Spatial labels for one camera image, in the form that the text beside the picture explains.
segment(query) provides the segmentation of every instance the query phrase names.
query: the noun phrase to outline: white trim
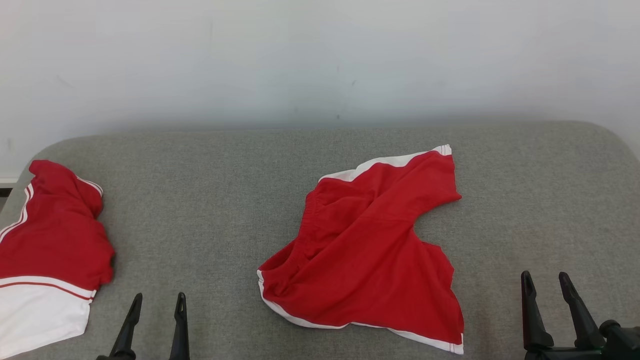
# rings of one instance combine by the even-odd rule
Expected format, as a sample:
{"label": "white trim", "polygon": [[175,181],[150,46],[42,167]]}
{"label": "white trim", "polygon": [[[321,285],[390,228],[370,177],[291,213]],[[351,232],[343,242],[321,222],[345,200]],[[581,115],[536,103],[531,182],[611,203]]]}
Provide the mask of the white trim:
{"label": "white trim", "polygon": [[84,183],[87,183],[87,184],[89,184],[92,188],[94,188],[94,189],[98,190],[98,192],[100,193],[100,197],[102,197],[102,195],[104,195],[104,192],[102,191],[102,188],[100,187],[100,185],[98,185],[98,184],[94,183],[93,181],[84,180],[83,178],[81,178],[81,177],[79,177],[79,176],[77,176],[77,175],[76,175],[76,177],[77,177],[77,179],[78,179],[78,180],[80,180],[80,181],[82,181],[82,182],[84,182]]}
{"label": "white trim", "polygon": [[[257,271],[258,273],[258,287],[260,288],[260,296],[262,297],[262,301],[264,301],[265,304],[267,304],[267,306],[269,306],[269,308],[271,308],[271,310],[273,310],[276,314],[282,316],[283,318],[287,319],[289,322],[292,322],[296,325],[299,326],[304,326],[304,327],[313,327],[316,329],[341,329],[347,325],[349,325],[349,323],[346,323],[342,326],[331,326],[331,325],[321,325],[321,324],[317,324],[317,323],[312,323],[312,322],[308,322],[304,319],[301,318],[296,318],[295,316],[290,315],[289,313],[287,313],[287,311],[285,311],[285,309],[282,308],[282,306],[269,301],[267,299],[264,298],[264,278],[262,277],[262,272],[260,270]],[[442,350],[446,350],[446,351],[450,351],[454,354],[464,354],[464,349],[463,349],[463,343],[461,342],[460,344],[454,344],[454,343],[448,343],[446,341],[442,341],[442,340],[436,340],[436,339],[430,339],[430,338],[426,338],[424,336],[420,336],[418,334],[414,334],[412,332],[409,331],[402,331],[402,330],[395,330],[395,329],[391,329],[389,327],[381,327],[381,326],[375,326],[375,325],[369,325],[366,323],[357,323],[357,322],[351,322],[353,325],[359,325],[359,326],[368,326],[368,327],[377,327],[379,329],[387,329],[391,332],[393,332],[394,334],[400,335],[403,338],[407,338],[409,340],[413,340],[413,341],[418,341],[419,343],[423,343],[423,344],[427,344],[427,345],[431,345],[432,347],[435,348],[439,348]]]}
{"label": "white trim", "polygon": [[16,227],[20,226],[21,224],[24,224],[25,221],[27,221],[27,203],[29,202],[29,200],[31,200],[33,198],[33,186],[31,185],[31,183],[29,183],[27,185],[27,187],[24,189],[24,193],[27,197],[27,199],[24,201],[24,205],[22,207],[22,211],[20,212],[20,218],[18,219],[18,221],[14,222],[13,224],[5,227],[4,229],[2,229],[2,231],[0,231],[0,243],[2,243],[2,240],[4,239],[4,237],[13,229],[15,229]]}
{"label": "white trim", "polygon": [[17,182],[18,182],[17,177],[0,177],[0,188],[13,189],[15,188],[15,184]]}
{"label": "white trim", "polygon": [[46,276],[15,276],[15,277],[5,277],[4,279],[0,279],[0,288],[8,287],[8,286],[16,286],[18,284],[24,284],[25,282],[29,283],[30,286],[42,286],[42,285],[51,285],[56,288],[61,288],[67,290],[70,293],[78,295],[80,297],[84,297],[91,299],[95,296],[94,290],[86,290],[82,289],[76,285],[69,284],[66,281],[54,279],[53,277]]}
{"label": "white trim", "polygon": [[82,335],[89,303],[51,286],[0,288],[0,359]]}
{"label": "white trim", "polygon": [[[445,155],[445,156],[446,155],[451,155],[451,147],[449,146],[449,144],[438,146],[438,147],[434,148],[431,151],[437,151],[441,155]],[[409,154],[409,155],[389,156],[389,157],[386,157],[386,158],[371,159],[371,160],[369,160],[369,161],[367,161],[365,163],[362,163],[362,164],[358,165],[358,167],[356,167],[354,169],[340,171],[340,172],[336,172],[334,174],[325,175],[325,176],[321,177],[320,180],[325,179],[325,178],[330,178],[330,179],[339,179],[339,180],[351,182],[356,177],[360,176],[365,171],[369,170],[375,164],[382,163],[382,164],[389,164],[389,165],[391,165],[393,167],[403,167],[403,166],[406,166],[409,163],[409,161],[411,161],[411,159],[415,158],[418,155],[426,154],[427,152],[428,151],[422,151],[422,152],[416,152],[415,154]]]}

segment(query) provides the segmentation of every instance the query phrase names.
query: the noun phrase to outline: folded red and white garment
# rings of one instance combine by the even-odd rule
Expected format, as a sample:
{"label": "folded red and white garment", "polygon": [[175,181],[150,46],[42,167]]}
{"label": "folded red and white garment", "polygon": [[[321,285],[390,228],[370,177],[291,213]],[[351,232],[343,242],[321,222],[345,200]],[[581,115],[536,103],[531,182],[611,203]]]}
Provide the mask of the folded red and white garment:
{"label": "folded red and white garment", "polygon": [[29,171],[20,218],[0,231],[0,359],[84,333],[113,273],[102,188],[47,160]]}
{"label": "folded red and white garment", "polygon": [[258,269],[262,299],[296,325],[383,327],[462,354],[454,269],[413,231],[421,214],[460,198],[448,145],[323,176],[298,236]]}

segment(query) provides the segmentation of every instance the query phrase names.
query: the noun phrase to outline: red and white garment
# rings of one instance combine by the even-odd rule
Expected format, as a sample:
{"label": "red and white garment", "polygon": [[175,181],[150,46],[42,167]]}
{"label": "red and white garment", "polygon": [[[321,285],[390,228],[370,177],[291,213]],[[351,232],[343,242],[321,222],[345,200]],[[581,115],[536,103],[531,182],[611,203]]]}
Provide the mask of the red and white garment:
{"label": "red and white garment", "polygon": [[383,327],[462,354],[454,269],[413,231],[421,214],[460,198],[448,145],[323,176],[298,236],[258,269],[262,299],[296,325]]}
{"label": "red and white garment", "polygon": [[84,333],[113,273],[102,188],[47,160],[29,171],[20,218],[0,231],[0,359]]}

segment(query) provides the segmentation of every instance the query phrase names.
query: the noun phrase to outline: red stripe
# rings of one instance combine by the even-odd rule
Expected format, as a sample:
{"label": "red stripe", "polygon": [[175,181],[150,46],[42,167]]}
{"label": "red stripe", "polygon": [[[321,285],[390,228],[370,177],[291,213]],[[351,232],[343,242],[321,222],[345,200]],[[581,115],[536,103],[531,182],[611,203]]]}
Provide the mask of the red stripe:
{"label": "red stripe", "polygon": [[70,293],[73,296],[79,297],[80,299],[93,300],[93,297],[84,297],[84,296],[81,296],[81,295],[78,295],[78,294],[74,293],[73,291],[67,290],[65,288],[61,288],[61,287],[59,287],[57,285],[47,284],[45,282],[26,282],[26,281],[25,282],[12,282],[11,284],[0,285],[0,288],[5,288],[7,286],[12,286],[12,285],[43,285],[43,286],[51,286],[52,288],[60,289],[62,291]]}

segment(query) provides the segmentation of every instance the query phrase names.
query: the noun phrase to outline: striped trim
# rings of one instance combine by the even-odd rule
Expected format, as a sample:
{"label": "striped trim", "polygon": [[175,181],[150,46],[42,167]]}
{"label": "striped trim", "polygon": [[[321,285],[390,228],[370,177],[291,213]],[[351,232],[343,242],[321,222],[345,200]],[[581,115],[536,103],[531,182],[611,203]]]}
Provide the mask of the striped trim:
{"label": "striped trim", "polygon": [[18,219],[18,221],[14,222],[13,224],[5,227],[4,229],[2,229],[2,231],[0,231],[0,243],[2,243],[2,240],[4,239],[4,237],[11,230],[15,229],[16,227],[22,225],[25,221],[27,221],[27,217],[28,217],[27,203],[29,202],[29,200],[33,198],[33,186],[31,185],[31,183],[29,183],[27,187],[24,189],[24,193],[26,194],[27,199],[24,201],[22,212],[20,212],[20,218]]}
{"label": "striped trim", "polygon": [[76,178],[80,181],[82,181],[83,183],[87,183],[89,184],[92,188],[98,190],[98,192],[100,193],[100,197],[102,197],[104,195],[104,192],[102,191],[102,188],[100,187],[100,185],[94,183],[93,181],[89,181],[89,180],[84,180],[83,178],[79,177],[76,175]]}
{"label": "striped trim", "polygon": [[[264,278],[262,277],[262,272],[260,270],[258,270],[258,287],[260,288],[260,296],[262,297],[262,301],[264,301],[264,303],[267,304],[267,306],[269,306],[269,308],[271,308],[271,310],[273,310],[275,313],[277,313],[278,315],[282,316],[283,318],[287,319],[288,321],[296,325],[304,326],[304,327],[313,327],[316,329],[341,329],[350,324],[350,323],[346,323],[342,326],[321,325],[321,324],[309,322],[302,318],[296,318],[295,316],[290,315],[285,309],[282,308],[282,306],[264,298]],[[432,347],[439,348],[441,350],[450,351],[454,354],[460,354],[460,355],[464,354],[462,334],[460,334],[460,340],[461,340],[460,344],[454,344],[454,343],[448,343],[442,340],[426,338],[424,336],[421,336],[409,331],[395,330],[389,327],[369,325],[367,323],[358,323],[358,322],[351,322],[351,323],[353,325],[387,329],[396,335],[402,336],[403,338],[407,338],[413,341],[418,341],[419,343],[431,345]]]}
{"label": "striped trim", "polygon": [[41,286],[51,286],[53,288],[60,289],[65,291],[71,295],[75,295],[83,300],[88,300],[91,302],[93,297],[95,296],[95,290],[86,290],[79,288],[73,284],[69,284],[66,281],[54,279],[52,277],[46,276],[16,276],[16,277],[5,277],[4,279],[0,279],[0,288],[5,288],[7,286],[14,285],[41,285]]}
{"label": "striped trim", "polygon": [[[441,155],[451,155],[451,147],[447,145],[438,146],[431,151],[437,151]],[[336,172],[334,174],[325,175],[318,180],[320,182],[322,179],[338,179],[347,182],[352,182],[356,177],[362,175],[364,172],[369,170],[373,165],[381,163],[381,164],[389,164],[393,167],[403,167],[406,166],[409,161],[411,161],[416,156],[426,154],[429,151],[416,152],[415,154],[402,155],[402,156],[389,156],[386,158],[375,158],[371,159],[365,163],[358,165],[358,167],[351,169]]]}

